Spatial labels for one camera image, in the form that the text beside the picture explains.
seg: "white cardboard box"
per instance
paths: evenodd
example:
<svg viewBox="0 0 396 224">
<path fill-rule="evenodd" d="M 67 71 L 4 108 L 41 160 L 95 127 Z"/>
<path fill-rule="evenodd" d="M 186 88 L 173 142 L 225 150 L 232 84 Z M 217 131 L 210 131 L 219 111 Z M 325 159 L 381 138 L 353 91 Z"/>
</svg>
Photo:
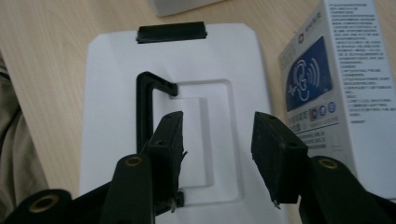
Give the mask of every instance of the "white cardboard box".
<svg viewBox="0 0 396 224">
<path fill-rule="evenodd" d="M 148 3 L 157 16 L 169 16 L 219 1 L 221 0 L 148 0 Z"/>
<path fill-rule="evenodd" d="M 289 127 L 396 198 L 396 97 L 372 0 L 324 0 L 280 55 Z"/>
</svg>

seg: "wooden surface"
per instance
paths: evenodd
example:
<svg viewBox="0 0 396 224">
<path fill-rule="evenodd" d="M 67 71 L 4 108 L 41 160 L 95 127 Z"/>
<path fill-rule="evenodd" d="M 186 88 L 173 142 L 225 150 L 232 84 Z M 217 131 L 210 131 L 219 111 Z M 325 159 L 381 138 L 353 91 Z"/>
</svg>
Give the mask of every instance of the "wooden surface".
<svg viewBox="0 0 396 224">
<path fill-rule="evenodd" d="M 78 195 L 85 63 L 101 33 L 142 25 L 244 22 L 262 52 L 275 115 L 284 119 L 277 57 L 319 0 L 225 0 L 159 18 L 145 0 L 0 0 L 0 49 L 51 188 Z M 396 71 L 396 1 L 377 0 L 389 62 Z"/>
</svg>

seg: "black plastic clip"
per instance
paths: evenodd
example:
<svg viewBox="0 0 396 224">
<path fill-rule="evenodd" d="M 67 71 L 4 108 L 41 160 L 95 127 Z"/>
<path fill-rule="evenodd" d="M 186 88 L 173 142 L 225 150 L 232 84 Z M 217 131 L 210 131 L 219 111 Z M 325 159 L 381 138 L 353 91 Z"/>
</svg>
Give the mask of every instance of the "black plastic clip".
<svg viewBox="0 0 396 224">
<path fill-rule="evenodd" d="M 136 41 L 139 44 L 205 39 L 207 32 L 202 21 L 154 26 L 141 26 Z"/>
<path fill-rule="evenodd" d="M 141 73 L 136 79 L 136 152 L 153 134 L 152 91 L 156 89 L 177 96 L 177 84 L 157 77 L 150 72 Z"/>
</svg>

